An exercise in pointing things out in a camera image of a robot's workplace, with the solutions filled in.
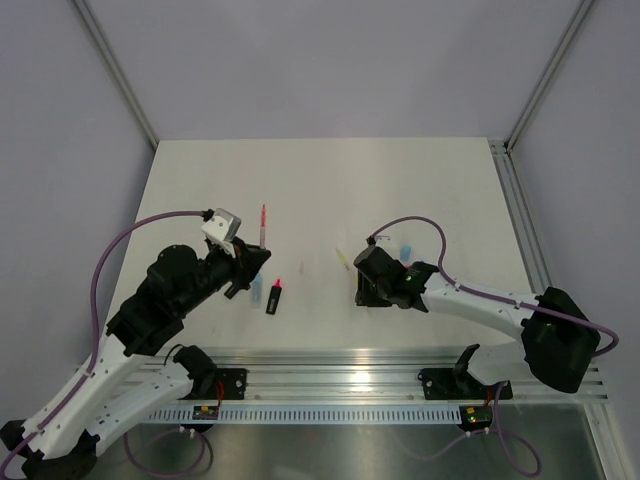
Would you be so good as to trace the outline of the thin red pen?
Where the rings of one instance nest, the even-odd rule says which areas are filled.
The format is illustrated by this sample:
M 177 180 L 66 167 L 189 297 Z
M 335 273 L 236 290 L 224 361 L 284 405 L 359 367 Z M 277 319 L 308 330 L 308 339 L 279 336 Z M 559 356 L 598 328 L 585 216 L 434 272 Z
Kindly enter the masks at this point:
M 266 226 L 267 226 L 267 208 L 266 208 L 266 204 L 262 204 L 261 212 L 260 212 L 259 247 L 263 250 L 266 249 Z

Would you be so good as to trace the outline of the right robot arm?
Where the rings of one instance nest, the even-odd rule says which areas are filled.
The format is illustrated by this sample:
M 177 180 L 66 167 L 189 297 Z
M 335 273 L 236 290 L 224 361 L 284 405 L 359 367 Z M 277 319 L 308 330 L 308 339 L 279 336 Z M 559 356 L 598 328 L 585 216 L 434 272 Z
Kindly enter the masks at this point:
M 535 379 L 562 393 L 578 391 L 600 343 L 575 302 L 549 287 L 541 295 L 501 296 L 464 286 L 424 262 L 403 265 L 369 245 L 354 261 L 356 303 L 438 313 L 500 332 L 509 342 L 467 346 L 453 369 L 456 389 L 476 396 L 486 387 Z

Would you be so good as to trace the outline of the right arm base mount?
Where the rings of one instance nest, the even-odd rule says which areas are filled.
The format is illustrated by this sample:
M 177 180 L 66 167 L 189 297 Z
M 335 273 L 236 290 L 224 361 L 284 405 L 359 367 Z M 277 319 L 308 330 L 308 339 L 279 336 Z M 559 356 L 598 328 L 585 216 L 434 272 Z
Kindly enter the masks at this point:
M 474 432 L 490 428 L 497 386 L 485 386 L 468 375 L 456 376 L 452 368 L 423 368 L 417 374 L 425 400 L 459 401 L 459 428 Z

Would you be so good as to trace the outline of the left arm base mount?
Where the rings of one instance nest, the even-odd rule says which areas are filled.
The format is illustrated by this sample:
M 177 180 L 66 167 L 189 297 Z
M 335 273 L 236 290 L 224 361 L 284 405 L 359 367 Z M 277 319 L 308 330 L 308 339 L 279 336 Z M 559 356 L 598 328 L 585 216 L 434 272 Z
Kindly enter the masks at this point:
M 222 420 L 222 408 L 230 401 L 245 398 L 248 370 L 243 368 L 218 368 L 213 376 L 195 382 L 186 399 L 195 401 L 191 408 L 190 422 L 186 426 L 204 433 Z

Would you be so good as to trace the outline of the yellow highlighter pen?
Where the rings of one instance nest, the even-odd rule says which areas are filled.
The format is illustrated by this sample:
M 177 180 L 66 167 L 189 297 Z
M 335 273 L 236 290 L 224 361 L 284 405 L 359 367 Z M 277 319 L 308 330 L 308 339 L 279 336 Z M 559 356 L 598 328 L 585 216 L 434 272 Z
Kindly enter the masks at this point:
M 350 274 L 352 274 L 352 267 L 349 265 L 348 260 L 345 258 L 344 254 L 342 253 L 342 251 L 336 247 L 335 248 L 335 252 L 336 255 L 338 257 L 338 260 L 340 261 L 341 265 L 345 268 L 345 270 L 347 272 L 349 272 Z

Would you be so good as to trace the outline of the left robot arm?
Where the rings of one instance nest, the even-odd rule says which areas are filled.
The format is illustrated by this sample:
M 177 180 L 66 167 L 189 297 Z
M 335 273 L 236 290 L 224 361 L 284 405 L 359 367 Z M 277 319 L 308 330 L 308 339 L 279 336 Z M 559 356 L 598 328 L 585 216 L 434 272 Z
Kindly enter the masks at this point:
M 186 245 L 165 248 L 135 294 L 122 303 L 92 354 L 59 394 L 26 420 L 1 429 L 4 445 L 24 462 L 28 479 L 82 479 L 120 436 L 164 404 L 220 390 L 217 366 L 195 345 L 151 379 L 113 399 L 115 388 L 184 327 L 186 316 L 218 291 L 249 288 L 271 253 L 240 239 L 204 258 Z

